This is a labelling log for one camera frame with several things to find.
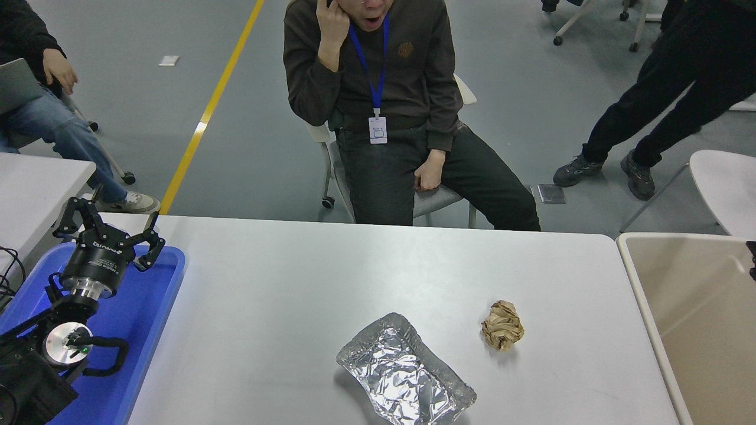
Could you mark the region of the person's hand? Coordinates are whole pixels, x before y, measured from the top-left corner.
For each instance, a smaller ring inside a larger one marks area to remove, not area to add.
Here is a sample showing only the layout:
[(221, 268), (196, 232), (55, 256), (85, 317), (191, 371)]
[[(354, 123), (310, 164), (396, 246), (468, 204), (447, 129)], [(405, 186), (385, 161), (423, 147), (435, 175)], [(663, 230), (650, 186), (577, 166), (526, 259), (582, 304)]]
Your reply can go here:
[(54, 81), (57, 81), (65, 94), (73, 94), (73, 88), (78, 83), (78, 76), (60, 50), (46, 48), (43, 51), (43, 69), (46, 86), (51, 86)]

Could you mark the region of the person's left hand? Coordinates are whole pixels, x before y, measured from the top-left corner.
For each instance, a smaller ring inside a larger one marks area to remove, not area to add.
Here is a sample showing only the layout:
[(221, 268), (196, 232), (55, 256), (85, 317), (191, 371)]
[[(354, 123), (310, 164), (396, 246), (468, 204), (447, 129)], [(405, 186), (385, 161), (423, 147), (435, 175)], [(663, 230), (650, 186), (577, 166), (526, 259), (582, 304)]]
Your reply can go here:
[(431, 149), (425, 162), (414, 172), (414, 190), (426, 192), (440, 186), (442, 170), (447, 153), (438, 149)]

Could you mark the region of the person's right hand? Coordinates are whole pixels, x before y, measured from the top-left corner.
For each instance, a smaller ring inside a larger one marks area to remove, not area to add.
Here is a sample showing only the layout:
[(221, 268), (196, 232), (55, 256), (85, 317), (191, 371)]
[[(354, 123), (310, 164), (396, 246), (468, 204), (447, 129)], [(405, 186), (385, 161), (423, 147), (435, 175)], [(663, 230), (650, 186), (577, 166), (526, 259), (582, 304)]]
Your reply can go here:
[(340, 69), (340, 52), (348, 35), (350, 18), (337, 1), (318, 1), (316, 17), (321, 33), (318, 59), (327, 70), (337, 73)]

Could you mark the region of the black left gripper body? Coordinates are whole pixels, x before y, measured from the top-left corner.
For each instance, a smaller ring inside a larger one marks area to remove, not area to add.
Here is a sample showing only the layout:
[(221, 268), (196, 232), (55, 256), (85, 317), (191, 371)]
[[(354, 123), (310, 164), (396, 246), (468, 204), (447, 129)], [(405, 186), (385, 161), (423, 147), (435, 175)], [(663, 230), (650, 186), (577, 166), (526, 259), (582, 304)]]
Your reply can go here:
[(60, 285), (71, 292), (76, 283), (91, 280), (104, 285), (106, 292), (116, 292), (135, 258), (134, 246), (126, 242), (129, 237), (120, 229), (106, 229), (103, 235), (95, 229), (80, 232), (77, 246), (60, 275)]

